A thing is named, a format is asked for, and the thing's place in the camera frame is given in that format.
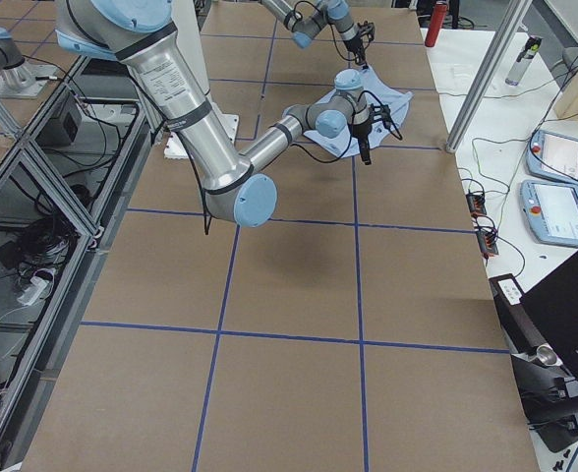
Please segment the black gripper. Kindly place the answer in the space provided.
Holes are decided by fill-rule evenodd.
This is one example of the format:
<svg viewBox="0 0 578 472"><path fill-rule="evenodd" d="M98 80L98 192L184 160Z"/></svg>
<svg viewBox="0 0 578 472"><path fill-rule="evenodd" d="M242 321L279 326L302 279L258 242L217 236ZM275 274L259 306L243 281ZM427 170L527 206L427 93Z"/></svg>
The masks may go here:
<svg viewBox="0 0 578 472"><path fill-rule="evenodd" d="M356 23L348 33L344 34L344 45L347 51L355 58L355 63L362 69L368 69L366 50L375 40L376 27L373 22L363 21Z"/></svg>
<svg viewBox="0 0 578 472"><path fill-rule="evenodd" d="M362 162L371 165L372 140L381 140L392 132L390 107L384 103L368 104L350 123L350 135L357 141Z"/></svg>

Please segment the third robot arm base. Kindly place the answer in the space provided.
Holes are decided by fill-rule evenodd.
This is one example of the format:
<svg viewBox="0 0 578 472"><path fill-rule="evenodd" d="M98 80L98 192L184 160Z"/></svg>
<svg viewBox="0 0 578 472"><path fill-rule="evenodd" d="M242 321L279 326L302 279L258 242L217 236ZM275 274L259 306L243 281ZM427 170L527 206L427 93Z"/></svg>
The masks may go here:
<svg viewBox="0 0 578 472"><path fill-rule="evenodd" d="M0 97L35 99L44 88L33 66L10 33L0 27Z"/></svg>

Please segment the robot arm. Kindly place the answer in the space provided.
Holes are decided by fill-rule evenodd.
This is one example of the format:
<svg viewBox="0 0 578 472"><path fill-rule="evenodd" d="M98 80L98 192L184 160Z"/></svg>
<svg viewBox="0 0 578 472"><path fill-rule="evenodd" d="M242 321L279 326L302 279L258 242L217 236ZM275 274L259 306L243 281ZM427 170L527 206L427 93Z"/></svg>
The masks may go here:
<svg viewBox="0 0 578 472"><path fill-rule="evenodd" d="M393 125L389 107L380 100L369 103L359 72L346 69L337 74L329 101L289 107L238 151L177 45L171 2L58 1L55 6L62 48L122 63L135 74L139 90L187 151L203 210L216 219L245 227L267 222L277 190L262 170L305 133L334 138L348 130L369 164L373 125Z"/></svg>
<svg viewBox="0 0 578 472"><path fill-rule="evenodd" d="M347 51L343 56L335 46L337 53L362 69L369 67L366 49L375 39L376 26L369 21L355 22L346 1L297 1L291 5L282 0L262 0L260 4L290 32L300 48L307 48L325 28L331 28Z"/></svg>

